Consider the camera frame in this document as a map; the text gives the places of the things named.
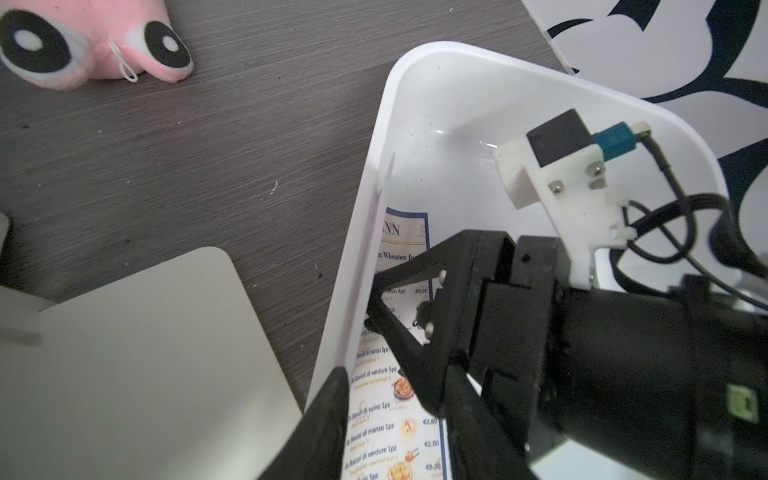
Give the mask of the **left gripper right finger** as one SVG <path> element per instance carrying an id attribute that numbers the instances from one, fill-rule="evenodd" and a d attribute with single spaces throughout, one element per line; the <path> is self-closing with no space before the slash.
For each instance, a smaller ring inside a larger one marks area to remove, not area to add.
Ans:
<path id="1" fill-rule="evenodd" d="M 444 387 L 451 471 L 454 479 L 534 479 L 516 448 L 466 372 L 448 367 Z"/>

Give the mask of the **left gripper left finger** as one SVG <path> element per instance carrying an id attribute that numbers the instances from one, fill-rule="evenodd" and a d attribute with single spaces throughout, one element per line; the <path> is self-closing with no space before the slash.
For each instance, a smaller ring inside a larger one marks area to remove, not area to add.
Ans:
<path id="1" fill-rule="evenodd" d="M 348 374 L 335 367 L 259 479 L 339 479 L 348 409 Z"/>

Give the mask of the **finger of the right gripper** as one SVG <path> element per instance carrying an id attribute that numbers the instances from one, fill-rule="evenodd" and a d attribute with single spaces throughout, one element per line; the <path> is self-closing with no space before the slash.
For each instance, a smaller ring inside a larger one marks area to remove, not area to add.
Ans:
<path id="1" fill-rule="evenodd" d="M 437 278 L 446 272 L 444 287 L 463 299 L 469 289 L 479 230 L 463 230 L 413 259 L 374 275 L 367 312 L 382 311 L 382 295 L 392 288 Z"/>
<path id="2" fill-rule="evenodd" d="M 438 297 L 417 309 L 433 334 L 425 344 L 412 335 L 385 305 L 371 295 L 368 322 L 384 337 L 422 407 L 441 419 L 474 417 L 474 388 L 467 378 L 469 338 L 461 326 L 461 307 Z"/>

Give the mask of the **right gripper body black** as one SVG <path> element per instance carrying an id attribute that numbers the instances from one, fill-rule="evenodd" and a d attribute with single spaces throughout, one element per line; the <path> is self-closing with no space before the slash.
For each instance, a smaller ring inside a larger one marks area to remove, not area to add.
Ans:
<path id="1" fill-rule="evenodd" d="M 484 232 L 471 358 L 483 397 L 536 460 L 573 439 L 619 462 L 693 457 L 693 354 L 684 305 L 572 289 L 560 242 Z"/>

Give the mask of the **white menu holder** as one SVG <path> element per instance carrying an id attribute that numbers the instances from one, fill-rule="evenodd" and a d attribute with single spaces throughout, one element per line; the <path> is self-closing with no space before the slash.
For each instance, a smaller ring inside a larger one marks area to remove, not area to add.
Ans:
<path id="1" fill-rule="evenodd" d="M 62 303 L 1 291 L 5 479 L 255 479 L 300 417 L 221 249 Z"/>

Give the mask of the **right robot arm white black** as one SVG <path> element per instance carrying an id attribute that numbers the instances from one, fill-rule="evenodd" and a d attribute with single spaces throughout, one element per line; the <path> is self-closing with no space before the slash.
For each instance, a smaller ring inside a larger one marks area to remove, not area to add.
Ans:
<path id="1" fill-rule="evenodd" d="M 555 237 L 465 230 L 376 274 L 368 322 L 447 423 L 458 479 L 529 479 L 571 439 L 657 479 L 767 475 L 767 320 L 684 277 L 584 291 Z"/>

